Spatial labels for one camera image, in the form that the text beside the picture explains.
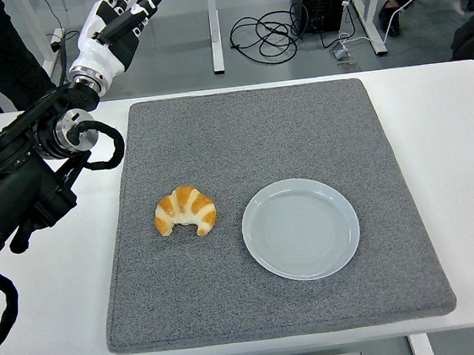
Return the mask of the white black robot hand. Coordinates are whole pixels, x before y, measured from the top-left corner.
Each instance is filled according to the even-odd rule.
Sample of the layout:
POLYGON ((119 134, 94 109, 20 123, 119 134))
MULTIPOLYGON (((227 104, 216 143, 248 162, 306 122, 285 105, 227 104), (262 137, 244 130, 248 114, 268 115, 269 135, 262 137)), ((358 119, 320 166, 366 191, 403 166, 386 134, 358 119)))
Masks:
POLYGON ((78 38, 70 79, 86 76, 107 87, 132 63, 140 35, 163 0, 99 0, 78 38))

